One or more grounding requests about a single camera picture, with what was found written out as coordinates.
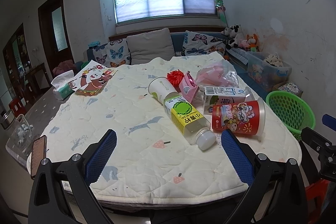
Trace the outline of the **pink snack packet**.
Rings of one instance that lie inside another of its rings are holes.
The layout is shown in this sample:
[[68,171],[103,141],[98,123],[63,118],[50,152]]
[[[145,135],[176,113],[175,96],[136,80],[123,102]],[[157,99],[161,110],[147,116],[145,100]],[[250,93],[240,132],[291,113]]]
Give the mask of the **pink snack packet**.
[[179,89],[183,98],[191,103],[199,90],[199,86],[191,76],[190,71],[187,71],[184,74],[181,82],[179,83]]

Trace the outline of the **red cartoon paper cup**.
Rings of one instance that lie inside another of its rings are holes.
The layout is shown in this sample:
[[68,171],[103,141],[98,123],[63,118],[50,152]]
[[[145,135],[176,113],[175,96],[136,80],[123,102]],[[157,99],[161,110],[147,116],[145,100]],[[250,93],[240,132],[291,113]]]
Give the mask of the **red cartoon paper cup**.
[[265,126],[264,101],[258,98],[255,101],[215,105],[211,126],[215,132],[231,130],[236,134],[261,136]]

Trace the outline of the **cow plush toy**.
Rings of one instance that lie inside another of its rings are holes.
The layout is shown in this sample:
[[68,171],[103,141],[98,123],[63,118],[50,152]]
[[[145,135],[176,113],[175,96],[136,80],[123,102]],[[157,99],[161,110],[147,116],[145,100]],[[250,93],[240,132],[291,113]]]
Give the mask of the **cow plush toy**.
[[228,50],[231,48],[238,48],[239,43],[243,40],[243,32],[240,24],[226,27],[221,34],[228,38],[226,42],[226,48]]

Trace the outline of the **tissue pack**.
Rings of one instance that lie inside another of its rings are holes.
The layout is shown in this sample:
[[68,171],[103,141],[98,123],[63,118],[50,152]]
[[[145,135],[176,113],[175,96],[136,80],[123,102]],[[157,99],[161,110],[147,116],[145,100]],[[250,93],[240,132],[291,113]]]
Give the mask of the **tissue pack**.
[[73,77],[74,72],[70,70],[56,76],[52,80],[51,85],[54,87],[53,94],[57,100],[63,101],[74,92],[68,84]]

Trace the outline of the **white paper cup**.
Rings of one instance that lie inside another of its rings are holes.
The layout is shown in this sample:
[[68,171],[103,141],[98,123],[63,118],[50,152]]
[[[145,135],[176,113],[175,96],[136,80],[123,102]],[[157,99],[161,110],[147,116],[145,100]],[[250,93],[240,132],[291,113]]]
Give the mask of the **white paper cup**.
[[153,79],[148,86],[148,92],[162,105],[165,104],[165,100],[178,95],[175,87],[173,87],[166,77]]

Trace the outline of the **right butterfly pillow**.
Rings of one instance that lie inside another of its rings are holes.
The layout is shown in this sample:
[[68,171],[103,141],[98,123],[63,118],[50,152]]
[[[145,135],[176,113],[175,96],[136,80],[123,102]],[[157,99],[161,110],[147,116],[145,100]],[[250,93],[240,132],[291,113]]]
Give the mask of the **right butterfly pillow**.
[[225,55],[226,45],[223,39],[197,32],[185,32],[181,56],[207,55],[212,52]]

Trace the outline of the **cardboard box with stickers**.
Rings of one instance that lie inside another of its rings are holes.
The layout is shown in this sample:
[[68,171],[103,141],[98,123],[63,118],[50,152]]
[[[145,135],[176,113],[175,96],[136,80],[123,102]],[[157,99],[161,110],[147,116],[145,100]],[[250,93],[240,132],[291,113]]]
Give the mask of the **cardboard box with stickers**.
[[291,82],[291,81],[286,81],[283,83],[279,83],[273,86],[272,88],[273,91],[285,91],[291,94],[294,94],[298,97],[301,97],[303,94],[303,90],[301,88],[299,88],[295,83]]

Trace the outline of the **cartoon bear paper cutout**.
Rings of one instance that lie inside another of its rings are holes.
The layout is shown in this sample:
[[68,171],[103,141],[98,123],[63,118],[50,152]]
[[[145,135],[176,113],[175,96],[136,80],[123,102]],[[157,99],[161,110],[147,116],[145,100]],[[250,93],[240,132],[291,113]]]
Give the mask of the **cartoon bear paper cutout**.
[[107,68],[91,60],[77,75],[68,81],[69,87],[78,95],[95,96],[113,78],[117,69]]

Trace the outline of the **red spiky ball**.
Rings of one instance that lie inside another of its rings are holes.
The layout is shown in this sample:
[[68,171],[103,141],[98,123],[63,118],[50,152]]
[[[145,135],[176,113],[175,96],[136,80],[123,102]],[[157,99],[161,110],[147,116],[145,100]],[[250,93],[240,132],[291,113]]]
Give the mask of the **red spiky ball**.
[[180,70],[171,71],[167,74],[166,78],[173,85],[173,87],[178,88],[179,84],[183,80],[184,73]]

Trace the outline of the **yellow label plastic bottle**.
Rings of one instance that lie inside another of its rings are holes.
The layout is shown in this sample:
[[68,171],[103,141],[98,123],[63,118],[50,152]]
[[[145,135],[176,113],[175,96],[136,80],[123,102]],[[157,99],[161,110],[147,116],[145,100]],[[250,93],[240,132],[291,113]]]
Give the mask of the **yellow label plastic bottle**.
[[202,151],[216,141],[210,122],[183,96],[174,96],[164,101],[165,112],[190,145]]

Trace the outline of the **dark display cabinet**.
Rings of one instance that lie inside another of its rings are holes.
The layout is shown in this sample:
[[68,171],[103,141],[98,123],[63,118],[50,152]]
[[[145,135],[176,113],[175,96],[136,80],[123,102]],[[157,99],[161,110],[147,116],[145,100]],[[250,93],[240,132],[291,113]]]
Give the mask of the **dark display cabinet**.
[[28,74],[32,68],[27,51],[24,26],[21,24],[3,49],[3,57],[15,96],[24,98],[26,103],[33,102]]

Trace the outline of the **smartphone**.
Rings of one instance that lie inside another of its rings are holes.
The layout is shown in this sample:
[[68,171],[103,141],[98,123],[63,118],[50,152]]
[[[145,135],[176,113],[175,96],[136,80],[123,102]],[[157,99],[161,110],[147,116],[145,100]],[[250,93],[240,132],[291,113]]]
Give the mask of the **smartphone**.
[[33,142],[32,153],[31,153],[31,178],[34,179],[40,162],[46,158],[47,151],[47,137],[42,135]]

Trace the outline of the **blue sofa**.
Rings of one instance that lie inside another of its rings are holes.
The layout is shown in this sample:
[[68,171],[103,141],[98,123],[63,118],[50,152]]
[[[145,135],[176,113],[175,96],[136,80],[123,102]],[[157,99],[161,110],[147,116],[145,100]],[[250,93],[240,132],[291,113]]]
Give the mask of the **blue sofa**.
[[[174,46],[175,50],[178,50],[178,51],[182,50],[183,40],[184,40],[184,37],[185,37],[184,33],[185,32],[171,32],[171,39],[172,39],[173,46]],[[218,32],[205,32],[205,34],[210,35],[210,36],[214,36],[214,37],[218,37],[218,38],[221,38],[221,39],[226,39],[225,36],[221,35]],[[112,36],[112,41],[122,39],[122,38],[126,38],[126,37],[127,37],[127,35]],[[88,57],[88,61],[91,61],[91,60],[95,59],[94,54],[93,54],[93,50],[91,48],[87,49],[86,57]],[[242,80],[248,86],[250,86],[251,89],[253,89],[261,98],[263,98],[263,100],[266,100],[266,96],[268,95],[269,92],[265,91],[260,86],[260,84],[258,84],[252,78],[250,78],[248,76],[247,67],[245,65],[243,65],[242,63],[240,63],[240,61],[236,60],[231,55],[230,55],[229,62],[234,66],[234,68],[236,69],[240,78],[242,78]]]

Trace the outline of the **red plastic stool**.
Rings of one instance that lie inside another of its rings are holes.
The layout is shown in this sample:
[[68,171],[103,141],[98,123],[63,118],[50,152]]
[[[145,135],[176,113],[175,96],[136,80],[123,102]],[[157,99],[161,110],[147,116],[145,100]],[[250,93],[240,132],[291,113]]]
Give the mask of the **red plastic stool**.
[[329,181],[320,179],[317,182],[305,188],[307,207],[308,207],[308,223],[316,223],[322,213],[322,205],[325,200]]

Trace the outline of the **grey cushion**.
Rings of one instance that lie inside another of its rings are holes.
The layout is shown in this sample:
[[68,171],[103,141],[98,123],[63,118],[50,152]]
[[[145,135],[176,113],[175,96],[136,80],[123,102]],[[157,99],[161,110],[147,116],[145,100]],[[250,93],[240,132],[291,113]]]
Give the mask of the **grey cushion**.
[[131,64],[145,64],[156,57],[170,61],[175,50],[168,28],[146,32],[126,38],[131,55]]

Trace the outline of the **pinwheel toy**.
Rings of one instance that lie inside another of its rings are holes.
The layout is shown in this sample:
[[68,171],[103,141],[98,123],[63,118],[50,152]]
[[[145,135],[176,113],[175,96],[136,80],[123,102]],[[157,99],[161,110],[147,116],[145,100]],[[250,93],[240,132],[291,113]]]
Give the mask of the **pinwheel toy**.
[[222,0],[215,0],[215,7],[217,9],[218,12],[218,16],[220,18],[220,20],[222,21],[222,23],[227,26],[227,20],[226,20],[226,8],[224,6],[224,3]]

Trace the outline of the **green plastic waste basket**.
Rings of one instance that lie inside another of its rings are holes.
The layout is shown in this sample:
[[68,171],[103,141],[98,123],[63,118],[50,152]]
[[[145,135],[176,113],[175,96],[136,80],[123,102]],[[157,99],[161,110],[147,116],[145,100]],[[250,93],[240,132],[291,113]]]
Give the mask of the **green plastic waste basket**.
[[298,141],[304,128],[315,128],[314,112],[300,97],[285,91],[273,91],[267,95],[266,103]]

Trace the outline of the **clear acrylic box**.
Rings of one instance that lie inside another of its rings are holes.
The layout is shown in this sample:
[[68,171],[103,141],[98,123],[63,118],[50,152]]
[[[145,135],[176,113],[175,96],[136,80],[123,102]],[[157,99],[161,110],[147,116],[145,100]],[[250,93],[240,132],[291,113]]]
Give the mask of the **clear acrylic box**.
[[7,132],[9,133],[9,141],[11,141],[10,147],[15,148],[17,154],[26,160],[31,153],[33,144],[33,126],[29,124],[23,114],[19,114],[17,118],[13,119]]

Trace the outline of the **clear plastic storage bin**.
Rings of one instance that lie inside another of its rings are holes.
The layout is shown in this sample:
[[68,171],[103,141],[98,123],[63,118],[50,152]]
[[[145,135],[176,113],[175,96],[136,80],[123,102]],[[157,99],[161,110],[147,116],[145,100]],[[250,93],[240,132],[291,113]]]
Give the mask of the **clear plastic storage bin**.
[[287,81],[292,67],[284,61],[282,67],[270,65],[265,61],[268,56],[267,52],[248,52],[247,73],[265,91],[269,92],[275,85]]

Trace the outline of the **clear pink plastic bag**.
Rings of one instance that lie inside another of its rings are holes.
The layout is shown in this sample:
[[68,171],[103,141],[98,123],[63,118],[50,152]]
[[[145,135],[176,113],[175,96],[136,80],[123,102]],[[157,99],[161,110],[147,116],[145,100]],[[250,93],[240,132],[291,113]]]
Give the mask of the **clear pink plastic bag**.
[[198,71],[195,82],[199,86],[239,87],[238,74],[232,64],[222,60]]

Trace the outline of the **white quilted table cover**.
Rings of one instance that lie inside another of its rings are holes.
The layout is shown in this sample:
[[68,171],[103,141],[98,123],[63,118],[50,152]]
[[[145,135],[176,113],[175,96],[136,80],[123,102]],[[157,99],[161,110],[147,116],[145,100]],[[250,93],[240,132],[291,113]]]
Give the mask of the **white quilted table cover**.
[[195,76],[221,60],[220,54],[212,52],[118,67],[99,94],[72,94],[60,106],[43,132],[48,158],[68,160],[112,129],[117,146],[91,185],[99,201],[189,205],[244,192],[247,185],[240,181],[221,143],[207,151],[190,145],[147,89],[153,79],[170,71],[189,71]]

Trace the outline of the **dark wooden door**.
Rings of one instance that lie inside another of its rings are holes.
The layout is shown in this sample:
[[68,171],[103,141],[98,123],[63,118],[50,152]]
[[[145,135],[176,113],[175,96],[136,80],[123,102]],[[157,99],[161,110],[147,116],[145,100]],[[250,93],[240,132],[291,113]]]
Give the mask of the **dark wooden door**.
[[50,71],[63,61],[73,61],[66,28],[64,1],[45,1],[38,8],[38,19],[43,50]]

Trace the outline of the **butterfly pillow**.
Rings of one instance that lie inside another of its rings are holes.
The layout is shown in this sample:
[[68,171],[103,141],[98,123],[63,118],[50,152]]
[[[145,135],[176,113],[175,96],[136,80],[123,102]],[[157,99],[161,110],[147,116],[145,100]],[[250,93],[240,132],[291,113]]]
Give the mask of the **butterfly pillow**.
[[118,39],[93,49],[94,60],[105,67],[116,68],[131,64],[130,50],[126,39]]
[[181,56],[207,55],[212,52],[225,55],[226,45],[223,39],[197,32],[185,32]]

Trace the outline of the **left butterfly pillow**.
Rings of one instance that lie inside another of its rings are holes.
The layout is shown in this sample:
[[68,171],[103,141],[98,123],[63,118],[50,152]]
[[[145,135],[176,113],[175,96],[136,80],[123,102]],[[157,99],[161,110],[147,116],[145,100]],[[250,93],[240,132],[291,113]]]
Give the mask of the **left butterfly pillow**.
[[105,67],[116,68],[131,64],[130,50],[126,39],[118,39],[93,49],[94,60]]

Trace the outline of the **orange fox plush toy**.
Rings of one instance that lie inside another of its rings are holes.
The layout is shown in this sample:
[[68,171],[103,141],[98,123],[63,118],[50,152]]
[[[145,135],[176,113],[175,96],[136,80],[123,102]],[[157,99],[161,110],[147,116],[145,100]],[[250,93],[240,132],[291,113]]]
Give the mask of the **orange fox plush toy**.
[[258,46],[258,36],[256,34],[252,35],[247,35],[246,37],[247,42],[249,44],[248,49],[252,52],[258,52],[259,51],[259,46]]

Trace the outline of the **white milk carton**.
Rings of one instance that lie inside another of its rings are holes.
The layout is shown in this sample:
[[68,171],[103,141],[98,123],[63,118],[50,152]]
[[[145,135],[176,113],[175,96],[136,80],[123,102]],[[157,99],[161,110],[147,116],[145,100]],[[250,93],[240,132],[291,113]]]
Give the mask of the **white milk carton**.
[[215,105],[244,102],[245,90],[220,86],[206,86],[203,93],[203,114],[211,115]]

